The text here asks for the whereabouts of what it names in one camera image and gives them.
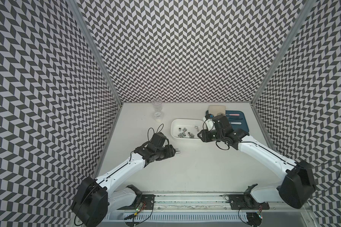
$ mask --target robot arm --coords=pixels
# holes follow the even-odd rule
[[[301,208],[314,193],[316,185],[309,163],[296,162],[271,150],[242,129],[233,130],[224,115],[208,114],[204,120],[211,130],[201,130],[197,135],[203,142],[224,142],[257,159],[280,178],[281,181],[274,184],[251,185],[244,192],[248,207],[266,201],[284,201],[291,207]]]
[[[139,190],[132,185],[114,192],[122,183],[148,164],[171,158],[176,152],[165,135],[155,133],[150,141],[137,147],[111,171],[96,179],[84,179],[77,188],[71,210],[87,227],[97,226],[108,212],[132,205],[139,195]]]

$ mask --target black and white pattern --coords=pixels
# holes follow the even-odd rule
[[[316,3],[257,109],[284,155],[341,162],[341,1]],[[319,192],[309,203],[322,226],[341,226],[341,178],[319,195],[338,173],[335,162],[315,170]]]
[[[0,226],[59,226],[118,106],[64,0],[0,0]]]
[[[124,102],[250,101],[304,0],[77,0]]]

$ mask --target white tray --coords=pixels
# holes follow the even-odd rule
[[[197,134],[202,130],[202,124],[203,121],[201,120],[195,120],[195,119],[175,119],[172,122],[172,125],[170,127],[170,134],[175,139],[191,139],[188,135],[188,132],[193,133],[195,137],[193,139],[199,139]],[[186,128],[187,131],[185,132],[186,136],[183,138],[178,137],[178,134],[183,132],[183,128]]]

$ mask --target black cable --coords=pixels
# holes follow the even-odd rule
[[[154,204],[153,204],[152,212],[150,213],[149,217],[147,217],[144,221],[141,221],[141,222],[140,222],[139,224],[137,224],[137,225],[140,225],[141,223],[143,223],[143,222],[145,222],[146,220],[148,220],[148,219],[150,218],[150,216],[153,214],[153,211],[154,211]]]
[[[202,129],[203,129],[203,130],[205,130],[204,126],[205,126],[205,123],[206,123],[207,120],[208,120],[208,119],[206,119],[206,120],[203,122],[203,124],[202,124]]]
[[[147,136],[148,136],[148,141],[150,141],[150,140],[149,140],[149,130],[150,130],[150,129],[153,130],[153,135],[154,135],[154,133],[155,133],[154,128],[150,127],[150,128],[148,129],[148,134],[147,134]]]
[[[160,131],[163,129],[163,127],[164,127],[164,124],[159,125],[159,127],[158,127],[158,129],[157,129],[157,133],[160,133]]]
[[[227,195],[224,195],[224,199],[225,199],[226,201],[230,201],[229,199],[226,199],[226,196],[227,196]]]
[[[221,149],[221,150],[229,150],[229,149],[230,149],[230,146],[229,146],[228,144],[226,144],[226,145],[227,145],[227,147],[228,147],[227,149],[222,149],[222,148],[220,148],[220,149]]]
[[[87,197],[91,194],[91,192],[92,192],[93,190],[95,190],[95,188],[97,188],[97,186],[93,187],[93,189],[90,191],[90,193],[87,194],[87,196],[85,197],[85,199],[82,201],[80,207],[78,208],[77,213],[80,211],[80,209],[81,209],[81,207],[82,207],[82,204],[85,202],[85,200],[87,199]],[[76,217],[77,217],[77,214],[74,216],[74,225],[75,225],[75,226],[81,226],[81,225],[83,225],[83,222],[82,222],[82,224],[80,224],[80,225],[77,225],[77,224],[76,224]]]
[[[330,161],[325,162],[325,163],[322,163],[322,164],[320,164],[320,165],[318,165],[318,166],[314,166],[314,168],[319,167],[319,166],[322,166],[322,165],[325,165],[325,164],[327,164],[327,163],[329,163],[329,162],[333,162],[333,161],[337,162],[336,160],[330,160]],[[325,193],[325,192],[327,192],[328,190],[330,190],[330,189],[336,184],[336,182],[337,182],[337,181],[340,179],[340,177],[341,177],[341,162],[339,162],[339,164],[340,164],[340,172],[339,172],[339,175],[337,176],[337,178],[335,179],[335,181],[334,181],[327,189],[325,189],[324,191],[322,191],[322,192],[319,193],[318,195],[313,196],[311,199],[317,198],[319,195],[322,195],[323,193]]]
[[[234,145],[234,144],[238,144],[238,143],[254,143],[254,142],[252,142],[252,141],[241,141],[241,142],[237,142],[237,143],[232,143],[232,144],[230,144],[230,146],[232,146],[232,145]],[[279,157],[279,156],[277,156],[276,154],[270,152],[268,149],[265,149],[265,148],[262,147],[260,144],[257,144],[257,143],[254,143],[254,144],[257,145],[257,146],[260,146],[261,148],[263,148],[263,149],[266,150],[267,152],[269,152],[269,153],[271,153],[272,155],[274,155],[275,157],[279,158],[281,161],[284,161],[281,157]],[[290,164],[289,162],[286,162],[286,161],[284,161],[284,162],[285,162],[286,164],[289,164],[289,165],[291,165],[291,166],[296,167],[295,165],[292,165],[292,164]]]
[[[240,220],[242,221],[242,222],[244,222],[242,219],[241,219],[241,217],[240,217],[240,210],[242,209],[242,208],[247,208],[247,207],[240,207],[239,208],[239,211],[237,212],[237,215],[238,215],[238,217],[240,218]]]
[[[132,151],[132,152],[134,152],[134,151]],[[129,161],[129,162],[131,162],[131,153],[132,153],[132,152],[130,152],[130,161]]]

